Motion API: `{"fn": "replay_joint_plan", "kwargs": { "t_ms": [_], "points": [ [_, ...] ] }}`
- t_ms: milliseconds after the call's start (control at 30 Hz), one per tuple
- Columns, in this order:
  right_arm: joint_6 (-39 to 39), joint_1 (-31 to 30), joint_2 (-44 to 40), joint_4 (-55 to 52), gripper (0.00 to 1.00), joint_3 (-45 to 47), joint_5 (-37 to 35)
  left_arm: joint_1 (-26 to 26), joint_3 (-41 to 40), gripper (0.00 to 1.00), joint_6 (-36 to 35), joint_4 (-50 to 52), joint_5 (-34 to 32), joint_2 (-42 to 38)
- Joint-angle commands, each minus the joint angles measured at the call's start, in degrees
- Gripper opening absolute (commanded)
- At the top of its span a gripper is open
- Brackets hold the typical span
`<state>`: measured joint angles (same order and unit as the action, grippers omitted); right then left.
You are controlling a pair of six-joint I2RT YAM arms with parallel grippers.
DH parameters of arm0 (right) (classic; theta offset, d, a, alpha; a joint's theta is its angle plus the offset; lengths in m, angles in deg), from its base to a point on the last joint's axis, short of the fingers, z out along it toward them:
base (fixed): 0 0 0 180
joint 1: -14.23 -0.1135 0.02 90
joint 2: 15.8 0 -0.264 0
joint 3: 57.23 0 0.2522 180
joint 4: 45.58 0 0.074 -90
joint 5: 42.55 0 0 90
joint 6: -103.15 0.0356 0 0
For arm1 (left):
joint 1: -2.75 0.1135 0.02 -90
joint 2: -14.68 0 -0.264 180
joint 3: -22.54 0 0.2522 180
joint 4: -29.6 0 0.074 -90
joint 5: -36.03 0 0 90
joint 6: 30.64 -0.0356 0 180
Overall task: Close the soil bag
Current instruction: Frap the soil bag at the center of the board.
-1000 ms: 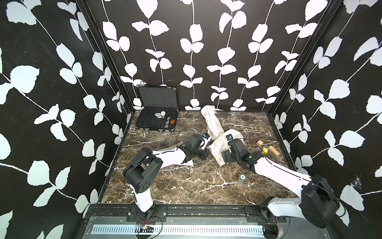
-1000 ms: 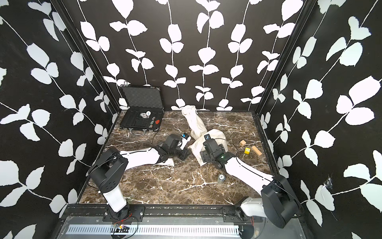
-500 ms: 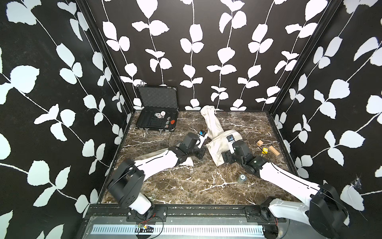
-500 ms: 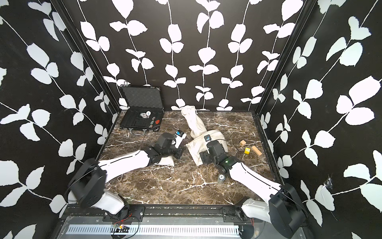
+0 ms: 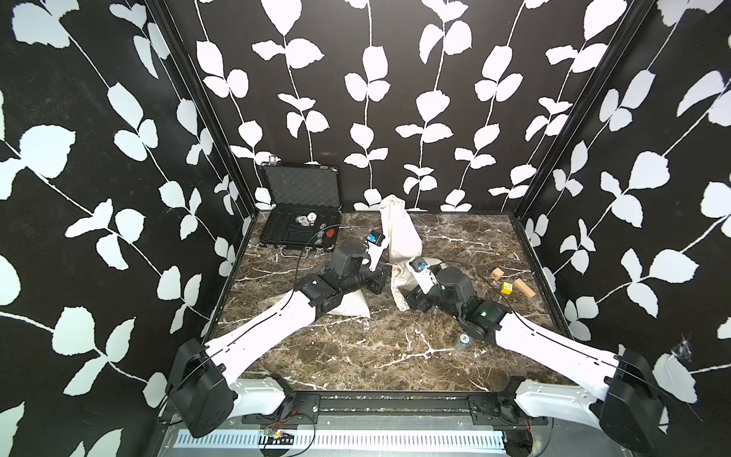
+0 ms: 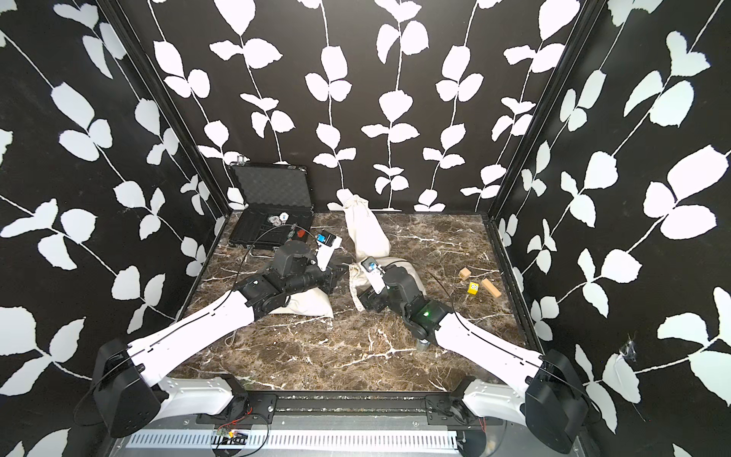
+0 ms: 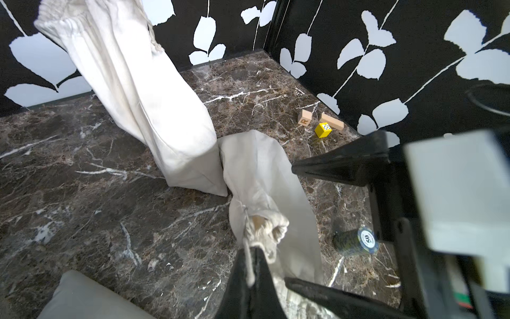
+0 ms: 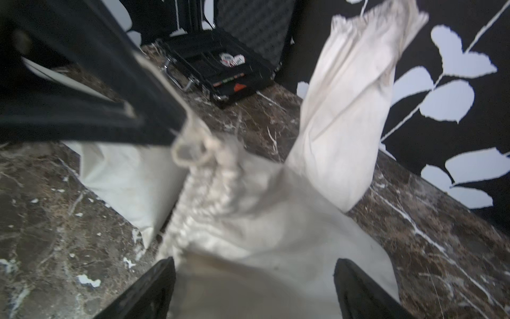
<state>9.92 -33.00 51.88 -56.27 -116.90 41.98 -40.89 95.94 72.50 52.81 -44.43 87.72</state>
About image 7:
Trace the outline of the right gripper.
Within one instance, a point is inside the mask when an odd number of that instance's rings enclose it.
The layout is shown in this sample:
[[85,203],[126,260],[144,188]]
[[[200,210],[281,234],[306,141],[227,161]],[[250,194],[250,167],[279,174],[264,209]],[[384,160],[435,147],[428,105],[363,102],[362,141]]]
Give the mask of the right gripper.
[[376,238],[394,245],[402,283],[398,311],[411,318],[508,318],[509,294],[482,287],[475,258],[429,246],[418,191],[401,147],[386,132],[366,137]]

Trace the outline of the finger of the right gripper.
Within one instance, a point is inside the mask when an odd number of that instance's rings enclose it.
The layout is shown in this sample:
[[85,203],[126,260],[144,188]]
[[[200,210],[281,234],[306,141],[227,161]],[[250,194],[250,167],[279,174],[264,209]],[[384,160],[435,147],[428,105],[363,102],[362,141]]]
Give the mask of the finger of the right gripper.
[[326,154],[292,164],[292,173],[352,186],[366,186],[389,164],[385,131],[375,131]]

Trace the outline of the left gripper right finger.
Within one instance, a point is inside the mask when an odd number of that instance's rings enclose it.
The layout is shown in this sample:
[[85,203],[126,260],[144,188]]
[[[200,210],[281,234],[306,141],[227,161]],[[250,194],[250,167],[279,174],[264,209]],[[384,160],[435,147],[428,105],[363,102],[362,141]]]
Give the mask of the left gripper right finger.
[[328,309],[339,318],[413,318],[400,310],[361,295],[297,278],[286,277],[284,281],[288,289]]

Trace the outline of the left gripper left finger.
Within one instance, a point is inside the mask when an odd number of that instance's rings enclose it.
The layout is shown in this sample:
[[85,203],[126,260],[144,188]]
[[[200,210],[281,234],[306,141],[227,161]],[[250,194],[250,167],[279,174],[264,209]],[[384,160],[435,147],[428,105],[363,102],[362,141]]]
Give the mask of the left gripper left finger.
[[252,247],[255,282],[247,284],[244,251],[238,251],[216,318],[285,318],[263,251]]

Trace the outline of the tall white cloth bag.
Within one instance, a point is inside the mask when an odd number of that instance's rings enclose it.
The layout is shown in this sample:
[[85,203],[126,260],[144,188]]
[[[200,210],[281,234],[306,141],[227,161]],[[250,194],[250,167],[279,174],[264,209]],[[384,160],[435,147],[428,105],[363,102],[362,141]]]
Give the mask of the tall white cloth bag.
[[209,112],[155,40],[140,1],[42,1],[35,26],[69,54],[114,122],[150,149],[169,186],[227,194]]

